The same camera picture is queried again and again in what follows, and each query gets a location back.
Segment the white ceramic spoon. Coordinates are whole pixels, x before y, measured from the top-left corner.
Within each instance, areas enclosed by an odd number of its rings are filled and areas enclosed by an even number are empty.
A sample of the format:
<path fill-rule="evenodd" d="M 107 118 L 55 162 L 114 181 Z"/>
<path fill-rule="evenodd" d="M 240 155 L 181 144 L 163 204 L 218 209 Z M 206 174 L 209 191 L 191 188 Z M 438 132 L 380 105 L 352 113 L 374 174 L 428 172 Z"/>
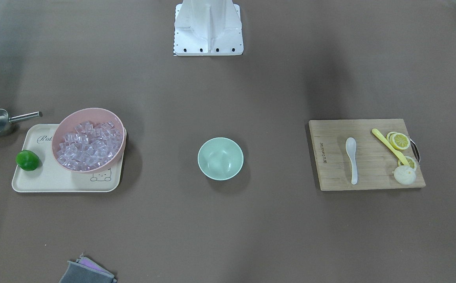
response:
<path fill-rule="evenodd" d="M 356 152 L 357 152 L 357 142 L 355 138 L 349 137 L 346 140 L 346 153 L 349 157 L 350 164 L 351 164 L 351 184 L 356 185 L 359 181 L 359 172 L 357 168 L 357 161 L 356 161 Z"/>

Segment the mint green bowl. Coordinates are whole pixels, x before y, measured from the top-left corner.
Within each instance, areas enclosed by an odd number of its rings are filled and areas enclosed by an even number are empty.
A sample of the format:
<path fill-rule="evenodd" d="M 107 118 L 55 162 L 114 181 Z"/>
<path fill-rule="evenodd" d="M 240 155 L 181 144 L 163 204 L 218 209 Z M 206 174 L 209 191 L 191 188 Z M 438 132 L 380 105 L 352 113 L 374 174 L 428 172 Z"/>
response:
<path fill-rule="evenodd" d="M 199 169 L 206 177 L 215 181 L 235 177 L 242 170 L 244 161 L 242 148 L 225 137 L 207 140 L 197 154 Z"/>

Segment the pink bowl of ice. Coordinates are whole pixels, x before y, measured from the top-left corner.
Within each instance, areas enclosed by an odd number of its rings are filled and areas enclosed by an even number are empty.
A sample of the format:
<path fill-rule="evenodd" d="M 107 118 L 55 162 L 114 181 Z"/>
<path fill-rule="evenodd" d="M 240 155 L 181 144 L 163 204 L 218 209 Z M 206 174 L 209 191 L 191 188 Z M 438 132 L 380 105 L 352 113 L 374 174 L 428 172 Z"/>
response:
<path fill-rule="evenodd" d="M 127 132 L 122 120 L 103 108 L 68 115 L 52 136 L 55 162 L 74 173 L 98 173 L 122 159 Z"/>

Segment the yellow plastic knife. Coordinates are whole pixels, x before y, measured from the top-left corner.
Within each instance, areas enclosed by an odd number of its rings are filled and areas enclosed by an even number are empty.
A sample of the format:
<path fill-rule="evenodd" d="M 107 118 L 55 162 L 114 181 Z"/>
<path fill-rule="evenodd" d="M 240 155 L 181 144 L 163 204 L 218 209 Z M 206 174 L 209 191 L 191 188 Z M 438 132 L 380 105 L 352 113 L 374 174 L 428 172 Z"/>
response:
<path fill-rule="evenodd" d="M 377 137 L 396 157 L 397 159 L 403 164 L 403 165 L 409 165 L 408 160 L 406 159 L 406 156 L 403 155 L 402 152 L 396 150 L 390 142 L 382 135 L 382 133 L 376 129 L 373 128 L 371 130 L 372 134 Z"/>

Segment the wooden cutting board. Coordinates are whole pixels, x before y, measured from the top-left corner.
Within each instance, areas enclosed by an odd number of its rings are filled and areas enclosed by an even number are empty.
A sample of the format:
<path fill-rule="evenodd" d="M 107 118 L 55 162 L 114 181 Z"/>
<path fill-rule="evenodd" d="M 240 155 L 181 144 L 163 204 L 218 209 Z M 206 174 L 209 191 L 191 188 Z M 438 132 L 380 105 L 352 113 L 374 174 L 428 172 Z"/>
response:
<path fill-rule="evenodd" d="M 397 157 L 372 129 L 385 135 L 390 131 L 408 135 L 403 119 L 310 120 L 311 149 L 314 151 L 318 184 L 321 191 L 423 188 L 426 183 L 420 169 L 416 180 L 403 185 L 394 179 Z M 351 163 L 346 140 L 356 140 L 357 184 L 351 183 Z"/>

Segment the lemon slice stack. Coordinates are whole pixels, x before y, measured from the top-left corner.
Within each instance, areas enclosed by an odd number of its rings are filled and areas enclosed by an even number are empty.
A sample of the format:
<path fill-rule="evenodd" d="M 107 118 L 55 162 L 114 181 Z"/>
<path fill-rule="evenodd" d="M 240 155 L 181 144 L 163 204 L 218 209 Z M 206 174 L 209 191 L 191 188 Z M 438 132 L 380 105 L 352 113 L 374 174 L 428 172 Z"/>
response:
<path fill-rule="evenodd" d="M 411 145 L 410 139 L 405 134 L 400 132 L 391 131 L 386 135 L 386 139 L 389 143 L 399 151 L 404 151 L 408 149 Z"/>

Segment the cream serving tray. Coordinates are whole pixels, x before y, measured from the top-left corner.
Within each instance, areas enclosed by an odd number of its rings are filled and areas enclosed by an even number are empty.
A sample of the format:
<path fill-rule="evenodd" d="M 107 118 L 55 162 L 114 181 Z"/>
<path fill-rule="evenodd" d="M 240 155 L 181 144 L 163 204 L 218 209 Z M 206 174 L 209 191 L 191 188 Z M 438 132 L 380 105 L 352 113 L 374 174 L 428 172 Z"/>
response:
<path fill-rule="evenodd" d="M 37 154 L 40 166 L 34 171 L 16 167 L 12 188 L 16 192 L 110 192 L 120 184 L 124 158 L 95 173 L 70 172 L 61 167 L 51 148 L 52 137 L 58 124 L 37 124 L 31 127 L 23 150 Z"/>

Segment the lemon slice near bun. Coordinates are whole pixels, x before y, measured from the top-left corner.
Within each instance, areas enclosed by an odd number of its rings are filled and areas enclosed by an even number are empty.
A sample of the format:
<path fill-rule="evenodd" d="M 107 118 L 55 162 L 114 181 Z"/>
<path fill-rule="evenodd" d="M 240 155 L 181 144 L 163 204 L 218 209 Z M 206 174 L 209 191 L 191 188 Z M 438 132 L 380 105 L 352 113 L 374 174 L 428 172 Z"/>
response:
<path fill-rule="evenodd" d="M 405 156 L 406 161 L 409 163 L 408 166 L 413 170 L 417 170 L 418 167 L 418 162 L 415 161 L 411 156 Z M 403 166 L 404 164 L 401 162 L 401 160 L 397 160 L 397 166 Z"/>

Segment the grey folded cloth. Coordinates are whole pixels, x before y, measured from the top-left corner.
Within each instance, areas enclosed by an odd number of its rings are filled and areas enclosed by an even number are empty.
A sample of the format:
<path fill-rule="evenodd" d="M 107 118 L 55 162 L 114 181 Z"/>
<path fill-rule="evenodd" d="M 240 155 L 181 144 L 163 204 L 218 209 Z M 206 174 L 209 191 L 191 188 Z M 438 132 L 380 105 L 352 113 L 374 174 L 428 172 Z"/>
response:
<path fill-rule="evenodd" d="M 68 267 L 60 283 L 116 283 L 117 278 L 109 270 L 86 256 L 68 261 Z"/>

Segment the green lime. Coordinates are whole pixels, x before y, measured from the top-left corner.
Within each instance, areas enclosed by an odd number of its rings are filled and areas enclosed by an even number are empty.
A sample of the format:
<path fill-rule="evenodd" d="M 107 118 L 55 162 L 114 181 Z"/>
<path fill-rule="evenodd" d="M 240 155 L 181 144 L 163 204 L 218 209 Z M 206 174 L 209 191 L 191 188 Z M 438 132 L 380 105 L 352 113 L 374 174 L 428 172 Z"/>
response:
<path fill-rule="evenodd" d="M 30 151 L 22 150 L 15 157 L 16 164 L 25 171 L 34 171 L 40 167 L 41 161 L 39 156 Z"/>

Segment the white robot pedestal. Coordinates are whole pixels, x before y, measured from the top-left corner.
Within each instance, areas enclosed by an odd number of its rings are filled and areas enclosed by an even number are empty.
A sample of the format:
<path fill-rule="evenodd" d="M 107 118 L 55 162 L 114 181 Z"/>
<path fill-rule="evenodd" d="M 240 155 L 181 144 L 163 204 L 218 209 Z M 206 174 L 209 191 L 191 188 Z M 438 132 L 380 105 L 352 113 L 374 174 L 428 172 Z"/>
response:
<path fill-rule="evenodd" d="M 174 56 L 236 56 L 244 52 L 239 5 L 184 0 L 175 7 Z"/>

